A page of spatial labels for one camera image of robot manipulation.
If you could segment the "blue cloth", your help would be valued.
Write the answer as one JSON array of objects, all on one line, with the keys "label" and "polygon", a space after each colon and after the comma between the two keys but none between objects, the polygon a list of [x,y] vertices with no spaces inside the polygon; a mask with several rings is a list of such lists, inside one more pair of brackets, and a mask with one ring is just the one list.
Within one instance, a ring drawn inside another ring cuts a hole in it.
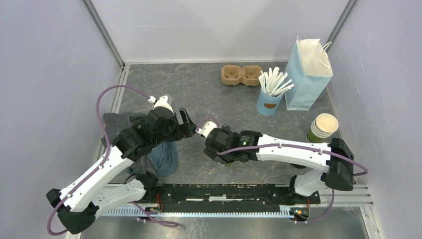
[{"label": "blue cloth", "polygon": [[129,166],[127,171],[130,175],[151,173],[157,177],[168,177],[176,172],[178,164],[179,158],[175,143],[164,142]]}]

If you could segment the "white wrapped straws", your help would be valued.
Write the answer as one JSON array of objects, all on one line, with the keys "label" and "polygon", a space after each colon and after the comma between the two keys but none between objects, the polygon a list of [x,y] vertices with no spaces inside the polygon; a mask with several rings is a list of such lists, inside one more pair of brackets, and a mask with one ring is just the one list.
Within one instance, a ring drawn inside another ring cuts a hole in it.
[{"label": "white wrapped straws", "polygon": [[288,73],[280,70],[279,67],[269,68],[268,72],[260,72],[258,80],[261,90],[270,97],[277,97],[291,90],[295,85],[293,80],[287,80]]}]

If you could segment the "light blue paper bag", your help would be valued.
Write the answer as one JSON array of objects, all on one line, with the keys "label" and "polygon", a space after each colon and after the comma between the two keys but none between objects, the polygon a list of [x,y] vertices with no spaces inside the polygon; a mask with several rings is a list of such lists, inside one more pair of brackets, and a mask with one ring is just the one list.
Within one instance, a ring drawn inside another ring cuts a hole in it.
[{"label": "light blue paper bag", "polygon": [[284,93],[287,110],[308,111],[326,88],[333,77],[326,52],[331,44],[297,37],[285,69],[294,84]]}]

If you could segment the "stack of green paper cups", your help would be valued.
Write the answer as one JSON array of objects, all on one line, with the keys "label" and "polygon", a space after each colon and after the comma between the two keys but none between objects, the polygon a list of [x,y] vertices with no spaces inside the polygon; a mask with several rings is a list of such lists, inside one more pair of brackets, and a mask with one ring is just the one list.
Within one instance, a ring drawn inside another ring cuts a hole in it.
[{"label": "stack of green paper cups", "polygon": [[323,142],[332,136],[338,128],[339,123],[335,116],[327,113],[320,114],[311,123],[306,139],[310,143]]}]

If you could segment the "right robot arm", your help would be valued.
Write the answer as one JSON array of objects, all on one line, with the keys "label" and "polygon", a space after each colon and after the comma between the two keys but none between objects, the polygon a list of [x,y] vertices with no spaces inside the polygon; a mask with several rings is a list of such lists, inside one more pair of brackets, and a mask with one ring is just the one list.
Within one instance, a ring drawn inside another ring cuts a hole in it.
[{"label": "right robot arm", "polygon": [[235,132],[230,126],[211,121],[197,130],[205,139],[204,153],[215,162],[278,161],[310,168],[295,176],[287,190],[293,203],[325,188],[352,191],[354,187],[353,153],[344,140],[333,138],[330,143],[305,143],[284,140],[256,131]]}]

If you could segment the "blue straw holder cup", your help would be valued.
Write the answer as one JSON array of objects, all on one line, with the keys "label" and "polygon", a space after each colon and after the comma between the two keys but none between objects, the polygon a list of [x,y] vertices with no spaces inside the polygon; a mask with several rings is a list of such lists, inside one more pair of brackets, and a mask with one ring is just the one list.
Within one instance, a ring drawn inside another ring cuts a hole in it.
[{"label": "blue straw holder cup", "polygon": [[258,101],[256,104],[256,108],[258,112],[265,116],[273,115],[277,111],[277,108],[280,105],[282,97],[283,97],[283,94],[277,95],[276,97],[269,96],[266,93],[264,93],[262,89],[260,89]]}]

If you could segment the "stack of black lids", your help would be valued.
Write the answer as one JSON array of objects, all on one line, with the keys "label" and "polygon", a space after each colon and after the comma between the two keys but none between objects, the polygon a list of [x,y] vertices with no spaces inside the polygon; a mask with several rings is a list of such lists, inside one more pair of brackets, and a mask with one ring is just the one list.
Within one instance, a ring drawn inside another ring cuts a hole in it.
[{"label": "stack of black lids", "polygon": [[298,165],[298,164],[292,164],[292,166],[297,168],[297,169],[305,169],[306,168],[306,166]]}]

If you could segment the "brown cardboard cup carrier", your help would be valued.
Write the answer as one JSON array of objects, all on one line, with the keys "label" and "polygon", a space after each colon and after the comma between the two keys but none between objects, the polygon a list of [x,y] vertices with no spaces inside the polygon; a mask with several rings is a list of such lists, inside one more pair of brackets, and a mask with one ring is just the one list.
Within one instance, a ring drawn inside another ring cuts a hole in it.
[{"label": "brown cardboard cup carrier", "polygon": [[258,65],[247,65],[240,67],[237,65],[225,65],[221,69],[221,81],[225,85],[235,86],[244,84],[246,86],[258,86],[259,76],[262,68]]}]

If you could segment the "grey checked cloth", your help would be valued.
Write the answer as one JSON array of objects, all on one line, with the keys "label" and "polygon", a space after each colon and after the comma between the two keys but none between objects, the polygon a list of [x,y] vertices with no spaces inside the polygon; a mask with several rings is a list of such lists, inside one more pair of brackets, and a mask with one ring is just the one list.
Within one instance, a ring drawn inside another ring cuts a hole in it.
[{"label": "grey checked cloth", "polygon": [[[121,114],[105,113],[103,119],[105,123],[105,130],[110,142],[112,143],[123,129],[131,127],[136,120],[144,116],[146,116],[144,113],[132,112],[125,112]],[[126,171],[130,175],[142,175],[147,173],[156,175],[156,171],[147,155],[142,156],[139,160],[130,165]]]}]

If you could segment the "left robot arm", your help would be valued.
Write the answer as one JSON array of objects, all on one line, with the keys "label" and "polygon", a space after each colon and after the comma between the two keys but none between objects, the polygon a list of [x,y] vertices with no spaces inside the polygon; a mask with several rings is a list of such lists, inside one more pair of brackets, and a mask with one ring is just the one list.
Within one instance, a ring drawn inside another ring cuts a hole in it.
[{"label": "left robot arm", "polygon": [[151,172],[136,174],[123,186],[105,194],[102,189],[111,179],[149,154],[163,142],[175,142],[194,136],[197,126],[184,108],[179,109],[183,122],[165,107],[156,107],[148,114],[133,119],[106,152],[82,176],[69,186],[51,189],[46,197],[66,232],[78,234],[90,227],[103,213],[130,202],[150,203],[156,198],[158,178]]}]

